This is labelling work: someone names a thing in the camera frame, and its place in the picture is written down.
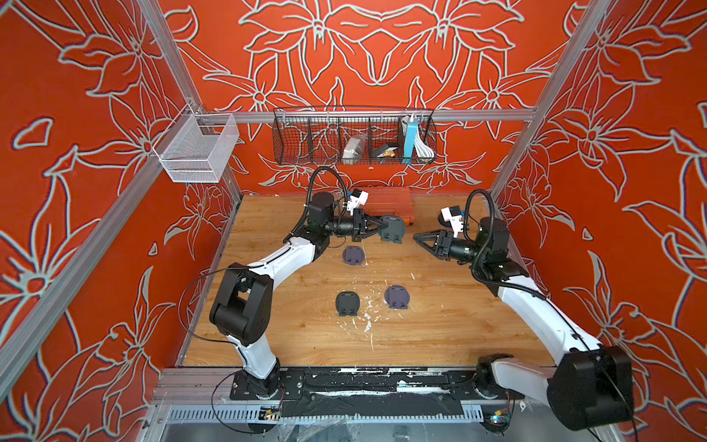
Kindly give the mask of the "dark grey phone stand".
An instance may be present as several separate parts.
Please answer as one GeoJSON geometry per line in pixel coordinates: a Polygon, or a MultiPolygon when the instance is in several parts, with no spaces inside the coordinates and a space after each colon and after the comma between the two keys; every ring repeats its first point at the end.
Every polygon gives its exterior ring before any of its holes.
{"type": "Polygon", "coordinates": [[[407,231],[405,221],[395,215],[383,215],[380,221],[384,224],[379,230],[380,239],[383,242],[401,244],[407,231]]]}

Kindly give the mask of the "purple-grey phone stand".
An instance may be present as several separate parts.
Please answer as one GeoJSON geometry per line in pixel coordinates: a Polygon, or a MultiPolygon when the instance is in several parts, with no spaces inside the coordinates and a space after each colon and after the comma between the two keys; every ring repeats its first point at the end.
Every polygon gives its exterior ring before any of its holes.
{"type": "Polygon", "coordinates": [[[347,265],[359,266],[366,261],[366,254],[362,248],[350,246],[347,247],[342,253],[342,260],[347,265]]]}

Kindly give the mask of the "purple phone stand front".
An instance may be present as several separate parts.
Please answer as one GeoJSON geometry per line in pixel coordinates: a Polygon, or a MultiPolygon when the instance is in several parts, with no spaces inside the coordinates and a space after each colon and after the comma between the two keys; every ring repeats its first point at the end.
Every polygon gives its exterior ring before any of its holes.
{"type": "Polygon", "coordinates": [[[411,295],[402,285],[391,285],[385,291],[384,300],[390,309],[408,309],[411,295]]]}

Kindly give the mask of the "black phone stand front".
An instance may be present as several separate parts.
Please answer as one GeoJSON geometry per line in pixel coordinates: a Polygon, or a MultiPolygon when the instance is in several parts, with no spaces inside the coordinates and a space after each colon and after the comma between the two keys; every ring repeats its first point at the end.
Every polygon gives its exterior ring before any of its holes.
{"type": "Polygon", "coordinates": [[[341,292],[335,298],[335,308],[340,317],[356,317],[360,305],[360,298],[353,291],[341,292]]]}

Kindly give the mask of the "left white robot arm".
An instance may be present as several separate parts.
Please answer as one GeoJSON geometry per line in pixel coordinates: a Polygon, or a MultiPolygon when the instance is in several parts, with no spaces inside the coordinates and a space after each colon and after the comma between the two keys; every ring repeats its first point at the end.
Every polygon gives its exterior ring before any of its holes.
{"type": "Polygon", "coordinates": [[[238,375],[255,396],[269,399],[279,390],[281,365],[266,336],[272,295],[279,285],[317,261],[329,248],[331,237],[361,242],[379,236],[384,242],[402,242],[405,221],[395,215],[366,213],[367,199],[368,193],[354,190],[344,195],[340,207],[332,193],[315,193],[307,199],[303,217],[283,247],[255,263],[232,263],[226,268],[209,320],[235,346],[242,363],[238,375]]]}

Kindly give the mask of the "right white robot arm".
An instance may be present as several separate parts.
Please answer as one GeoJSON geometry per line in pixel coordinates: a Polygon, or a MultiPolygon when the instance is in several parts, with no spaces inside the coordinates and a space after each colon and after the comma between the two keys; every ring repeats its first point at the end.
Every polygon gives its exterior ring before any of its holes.
{"type": "Polygon", "coordinates": [[[618,346],[607,346],[584,331],[543,294],[530,274],[510,255],[511,235],[495,213],[487,191],[474,191],[488,204],[489,214],[469,236],[469,206],[445,207],[441,217],[449,229],[417,233],[415,242],[437,259],[466,265],[528,325],[552,357],[553,366],[532,366],[509,354],[481,357],[471,380],[486,399],[519,393],[548,406],[572,431],[602,425],[636,423],[633,363],[618,346]]]}

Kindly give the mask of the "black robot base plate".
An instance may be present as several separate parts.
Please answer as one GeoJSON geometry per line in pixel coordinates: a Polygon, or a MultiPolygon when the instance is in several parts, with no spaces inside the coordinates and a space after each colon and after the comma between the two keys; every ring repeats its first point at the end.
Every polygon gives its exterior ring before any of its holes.
{"type": "Polygon", "coordinates": [[[460,418],[483,421],[524,397],[515,392],[480,394],[474,368],[335,368],[288,366],[266,386],[239,370],[231,381],[234,401],[275,401],[283,418],[460,418]]]}

